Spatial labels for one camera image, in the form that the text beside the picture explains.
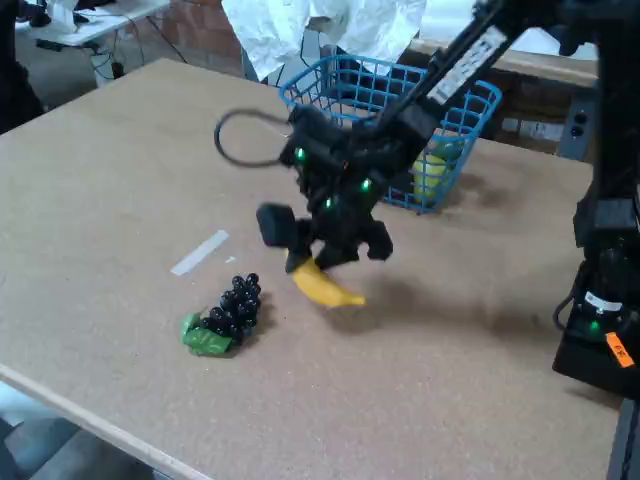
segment tabletop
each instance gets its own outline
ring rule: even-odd
[[[617,399],[551,370],[590,167],[479,141],[441,213],[375,209],[395,253],[337,269],[369,306],[329,311],[255,222],[264,201],[302,213],[292,172],[214,150],[249,106],[286,114],[165,60],[0,137],[0,380],[176,479],[604,478]],[[240,120],[222,139],[256,160],[284,141]],[[249,272],[256,340],[190,355],[182,318]]]
[[[134,22],[170,6],[170,0],[117,0],[114,4],[96,7],[95,10],[79,10],[89,22],[77,26],[76,31],[66,32],[49,24],[45,27],[31,28],[28,23],[16,24],[16,31],[49,42],[69,47],[79,47],[98,37],[111,33],[128,23]]]
[[[445,43],[415,38],[411,41],[409,49],[431,55],[436,49],[445,47]],[[495,68],[581,87],[593,87],[598,79],[598,62],[593,60],[577,60],[513,50],[505,52],[496,62]]]

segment orange label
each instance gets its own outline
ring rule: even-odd
[[[627,352],[627,349],[624,348],[624,345],[622,345],[622,342],[614,332],[607,333],[607,343],[622,368],[634,365],[633,358],[631,358],[631,355],[629,355],[629,352]]]

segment blue wire basket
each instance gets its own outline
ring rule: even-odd
[[[290,109],[310,104],[333,122],[349,126],[382,110],[389,99],[411,89],[426,74],[426,70],[391,62],[333,55],[289,80],[280,88],[280,96]],[[437,210],[501,98],[498,88],[476,82],[460,105],[446,113],[413,168],[391,182],[384,200],[419,213]]]

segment green leaf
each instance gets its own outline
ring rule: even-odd
[[[191,347],[196,355],[222,355],[231,344],[230,337],[221,337],[210,330],[195,328],[182,338],[182,343]]]
[[[184,320],[182,321],[182,343],[184,342],[184,337],[185,335],[193,330],[194,328],[196,328],[198,325],[200,325],[200,314],[199,313],[192,313],[190,315],[187,315]]]

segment yellow banana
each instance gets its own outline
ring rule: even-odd
[[[364,297],[345,290],[320,270],[313,257],[296,268],[291,276],[300,291],[316,303],[327,307],[366,304]]]

